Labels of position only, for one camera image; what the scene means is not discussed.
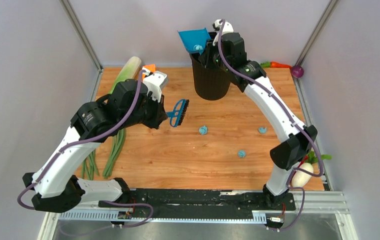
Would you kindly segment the blue hand brush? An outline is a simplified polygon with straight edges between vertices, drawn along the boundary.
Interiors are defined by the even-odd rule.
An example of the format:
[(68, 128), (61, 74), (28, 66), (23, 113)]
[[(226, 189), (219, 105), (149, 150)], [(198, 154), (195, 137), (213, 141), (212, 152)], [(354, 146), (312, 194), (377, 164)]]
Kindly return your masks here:
[(168, 111), (166, 114), (169, 119), (171, 127), (176, 128), (180, 126), (185, 118), (185, 114), (189, 105), (189, 99), (180, 99), (174, 106), (172, 111)]

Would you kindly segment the blue dustpan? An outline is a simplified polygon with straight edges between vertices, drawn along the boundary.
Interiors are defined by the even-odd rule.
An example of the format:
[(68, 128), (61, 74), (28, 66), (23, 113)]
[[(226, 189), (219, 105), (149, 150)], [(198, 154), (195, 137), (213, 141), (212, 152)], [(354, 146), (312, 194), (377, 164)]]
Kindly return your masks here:
[[(189, 54), (202, 54), (205, 50), (207, 40), (210, 39), (210, 35), (206, 28), (178, 31), (178, 34), (184, 45), (185, 50)], [(194, 53), (194, 45), (201, 45), (203, 47), (203, 52)]]

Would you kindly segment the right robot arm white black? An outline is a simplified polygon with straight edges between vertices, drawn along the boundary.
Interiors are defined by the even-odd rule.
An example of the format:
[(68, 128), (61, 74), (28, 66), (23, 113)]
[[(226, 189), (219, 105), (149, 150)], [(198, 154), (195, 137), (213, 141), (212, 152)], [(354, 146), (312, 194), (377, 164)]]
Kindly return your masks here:
[(318, 134), (313, 126), (306, 126), (282, 101), (273, 88), (266, 72), (256, 61), (247, 60), (244, 40), (237, 32), (209, 32), (200, 64), (210, 70), (222, 70), (241, 92), (261, 110), (273, 127), (280, 144), (270, 150), (274, 163), (271, 176), (263, 187), (263, 203), (276, 209), (290, 189), (302, 189), (293, 185), (299, 163), (310, 152), (317, 150), (314, 144)]

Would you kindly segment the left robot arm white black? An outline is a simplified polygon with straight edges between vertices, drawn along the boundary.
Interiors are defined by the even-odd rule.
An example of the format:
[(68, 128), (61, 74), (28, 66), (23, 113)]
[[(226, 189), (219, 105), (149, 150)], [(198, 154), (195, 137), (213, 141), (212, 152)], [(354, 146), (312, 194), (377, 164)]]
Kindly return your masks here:
[(120, 130), (138, 124), (158, 129), (168, 118), (162, 93), (168, 81), (158, 74), (142, 80), (127, 79), (118, 82), (111, 93), (83, 104), (51, 158), (37, 172), (23, 175), (26, 190), (35, 192), (29, 208), (63, 213), (78, 204), (94, 201), (114, 202), (121, 208), (127, 206), (131, 194), (123, 179), (85, 180), (77, 177), (75, 171)]

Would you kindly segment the blue paper scrap small centre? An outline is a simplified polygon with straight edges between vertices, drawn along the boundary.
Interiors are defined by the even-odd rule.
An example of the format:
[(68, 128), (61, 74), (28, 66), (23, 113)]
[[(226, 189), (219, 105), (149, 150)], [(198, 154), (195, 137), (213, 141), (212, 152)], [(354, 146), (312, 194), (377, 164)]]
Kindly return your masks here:
[(203, 52), (203, 47), (201, 45), (194, 45), (193, 47), (193, 52), (194, 53), (202, 53)]

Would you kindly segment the black plastic trash bin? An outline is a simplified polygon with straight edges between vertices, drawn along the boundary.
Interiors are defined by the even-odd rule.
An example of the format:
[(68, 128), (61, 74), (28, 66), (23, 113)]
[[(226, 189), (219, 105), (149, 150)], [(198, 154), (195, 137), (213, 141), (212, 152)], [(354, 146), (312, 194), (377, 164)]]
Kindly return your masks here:
[(232, 76), (215, 68), (204, 68), (198, 61), (198, 53), (189, 54), (192, 62), (193, 82), (196, 94), (202, 99), (216, 101), (228, 92)]

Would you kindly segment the orange carton box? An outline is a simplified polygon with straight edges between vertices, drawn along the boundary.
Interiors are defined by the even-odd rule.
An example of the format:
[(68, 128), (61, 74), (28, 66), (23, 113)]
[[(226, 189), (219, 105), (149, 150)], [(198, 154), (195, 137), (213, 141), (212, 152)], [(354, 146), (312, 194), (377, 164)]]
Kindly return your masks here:
[(142, 67), (142, 70), (144, 70), (144, 73), (142, 74), (142, 79), (144, 79), (145, 77), (149, 76), (150, 74), (156, 71), (156, 65), (155, 64), (144, 65)]

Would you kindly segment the carrot toy back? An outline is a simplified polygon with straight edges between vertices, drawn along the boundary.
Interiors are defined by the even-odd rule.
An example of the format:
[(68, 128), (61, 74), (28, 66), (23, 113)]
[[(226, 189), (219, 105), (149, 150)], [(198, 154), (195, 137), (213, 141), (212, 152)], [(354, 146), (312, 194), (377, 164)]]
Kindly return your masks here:
[(263, 68), (284, 68), (284, 69), (291, 69), (292, 66), (288, 64), (279, 63), (276, 61), (266, 61), (260, 64)]

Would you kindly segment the napa cabbage toy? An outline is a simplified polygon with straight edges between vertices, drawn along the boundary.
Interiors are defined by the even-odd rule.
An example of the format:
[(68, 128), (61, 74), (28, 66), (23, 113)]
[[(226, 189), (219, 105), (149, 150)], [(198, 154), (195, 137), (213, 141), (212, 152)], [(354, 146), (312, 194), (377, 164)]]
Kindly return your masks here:
[(113, 85), (109, 91), (109, 94), (113, 93), (114, 88), (120, 82), (124, 82), (127, 79), (134, 79), (142, 68), (142, 60), (137, 56), (132, 56), (117, 75)]

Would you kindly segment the blue paper scrap upper centre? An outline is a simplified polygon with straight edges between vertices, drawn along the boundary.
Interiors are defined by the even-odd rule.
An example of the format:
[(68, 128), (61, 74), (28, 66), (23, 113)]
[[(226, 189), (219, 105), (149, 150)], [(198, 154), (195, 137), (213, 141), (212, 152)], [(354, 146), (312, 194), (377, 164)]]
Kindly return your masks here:
[(208, 128), (207, 128), (207, 126), (206, 125), (204, 125), (204, 126), (201, 126), (201, 127), (199, 127), (199, 133), (201, 134), (201, 135), (206, 135), (207, 133), (208, 133)]

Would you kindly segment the purple onion toy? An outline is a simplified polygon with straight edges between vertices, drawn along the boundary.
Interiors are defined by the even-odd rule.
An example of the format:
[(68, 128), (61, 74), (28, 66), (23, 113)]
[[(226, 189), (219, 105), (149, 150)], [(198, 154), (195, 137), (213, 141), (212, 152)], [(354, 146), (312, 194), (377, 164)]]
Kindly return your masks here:
[(304, 75), (305, 71), (300, 65), (294, 65), (291, 67), (290, 73), (294, 78), (301, 78)]

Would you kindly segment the green long beans bundle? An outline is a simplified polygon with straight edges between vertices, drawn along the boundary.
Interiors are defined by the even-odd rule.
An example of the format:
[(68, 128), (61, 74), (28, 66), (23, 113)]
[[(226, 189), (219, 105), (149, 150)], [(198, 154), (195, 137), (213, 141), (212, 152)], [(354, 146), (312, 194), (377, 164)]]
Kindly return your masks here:
[[(110, 154), (108, 160), (102, 172), (102, 177), (108, 179), (113, 173), (113, 168), (119, 155), (123, 149), (126, 140), (126, 130), (122, 129), (117, 135), (113, 137), (112, 147), (110, 149)], [(81, 178), (88, 180), (94, 180), (94, 175), (99, 176), (98, 167), (96, 165), (96, 150), (93, 150), (86, 159), (82, 162), (81, 166)]]

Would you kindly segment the blue paper scrap far right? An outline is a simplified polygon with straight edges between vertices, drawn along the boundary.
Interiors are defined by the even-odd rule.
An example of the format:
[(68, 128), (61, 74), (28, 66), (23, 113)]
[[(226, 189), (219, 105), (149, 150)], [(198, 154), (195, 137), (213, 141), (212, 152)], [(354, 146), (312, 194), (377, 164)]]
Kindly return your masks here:
[(266, 127), (260, 127), (260, 128), (258, 128), (258, 132), (260, 134), (265, 134), (267, 132), (267, 128)]

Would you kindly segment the red chili pepper toy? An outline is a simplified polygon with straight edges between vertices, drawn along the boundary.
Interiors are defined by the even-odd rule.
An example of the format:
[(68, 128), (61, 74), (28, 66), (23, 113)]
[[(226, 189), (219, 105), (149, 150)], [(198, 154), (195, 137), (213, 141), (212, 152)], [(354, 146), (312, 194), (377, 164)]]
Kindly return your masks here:
[(308, 160), (309, 157), (306, 155), (299, 163), (298, 167), (300, 167), (306, 160)]

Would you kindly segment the white radish toy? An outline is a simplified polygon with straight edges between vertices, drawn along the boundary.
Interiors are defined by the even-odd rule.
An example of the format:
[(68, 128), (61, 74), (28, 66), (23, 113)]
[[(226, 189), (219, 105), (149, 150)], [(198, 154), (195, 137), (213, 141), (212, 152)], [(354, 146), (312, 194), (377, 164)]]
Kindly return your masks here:
[[(307, 156), (309, 157), (308, 160), (306, 160), (300, 167), (303, 170), (306, 170), (310, 173), (314, 172), (313, 164), (318, 164), (319, 159), (315, 155), (314, 151), (310, 151)], [(305, 172), (297, 170), (294, 174), (292, 180), (291, 180), (291, 186), (294, 188), (303, 188), (308, 181), (310, 180), (312, 176), (310, 174), (307, 174)]]

